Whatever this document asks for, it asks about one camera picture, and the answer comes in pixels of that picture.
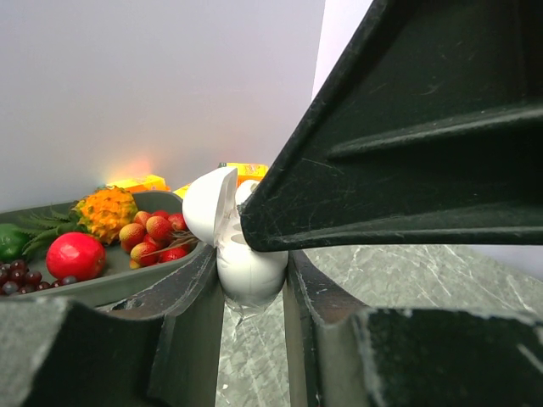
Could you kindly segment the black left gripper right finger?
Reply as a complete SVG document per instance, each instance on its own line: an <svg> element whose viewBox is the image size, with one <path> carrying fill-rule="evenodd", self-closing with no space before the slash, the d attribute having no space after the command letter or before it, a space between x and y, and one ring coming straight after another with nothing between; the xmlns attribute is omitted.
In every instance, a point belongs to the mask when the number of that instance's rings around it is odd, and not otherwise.
<svg viewBox="0 0 543 407"><path fill-rule="evenodd" d="M542 321L520 311L373 308L301 251L283 289L294 406L539 406Z"/></svg>

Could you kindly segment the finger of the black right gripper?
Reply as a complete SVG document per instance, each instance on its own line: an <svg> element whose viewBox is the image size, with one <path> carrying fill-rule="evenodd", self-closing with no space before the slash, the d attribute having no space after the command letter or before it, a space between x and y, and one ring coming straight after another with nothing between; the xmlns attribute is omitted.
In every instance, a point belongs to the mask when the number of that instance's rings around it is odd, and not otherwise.
<svg viewBox="0 0 543 407"><path fill-rule="evenodd" d="M373 2L241 226L261 252L541 244L541 2Z"/></svg>

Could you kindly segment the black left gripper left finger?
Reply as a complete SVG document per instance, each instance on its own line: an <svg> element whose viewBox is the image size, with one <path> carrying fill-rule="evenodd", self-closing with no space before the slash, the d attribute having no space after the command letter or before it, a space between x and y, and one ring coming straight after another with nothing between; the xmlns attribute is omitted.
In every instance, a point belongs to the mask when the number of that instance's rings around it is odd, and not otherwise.
<svg viewBox="0 0 543 407"><path fill-rule="evenodd" d="M216 252L115 306L65 297L1 301L4 406L211 406L224 300Z"/></svg>

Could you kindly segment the white oval charging case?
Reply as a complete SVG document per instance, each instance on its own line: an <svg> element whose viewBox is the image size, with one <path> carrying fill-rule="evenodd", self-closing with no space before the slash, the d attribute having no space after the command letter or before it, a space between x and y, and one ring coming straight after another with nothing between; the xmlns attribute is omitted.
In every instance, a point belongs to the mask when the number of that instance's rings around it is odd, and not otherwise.
<svg viewBox="0 0 543 407"><path fill-rule="evenodd" d="M238 170L221 167L194 181L182 203L188 229L216 250L222 290L233 308L261 312L281 292L286 252L261 253L245 241L235 204Z"/></svg>

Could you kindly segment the white clip earbud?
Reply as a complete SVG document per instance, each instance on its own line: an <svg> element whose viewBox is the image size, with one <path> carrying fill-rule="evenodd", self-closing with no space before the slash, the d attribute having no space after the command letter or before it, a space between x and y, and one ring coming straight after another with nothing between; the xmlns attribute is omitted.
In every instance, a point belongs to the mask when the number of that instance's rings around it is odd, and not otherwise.
<svg viewBox="0 0 543 407"><path fill-rule="evenodd" d="M235 204L237 206L243 204L251 196L259 184L260 182L257 180L243 181L235 192Z"/></svg>

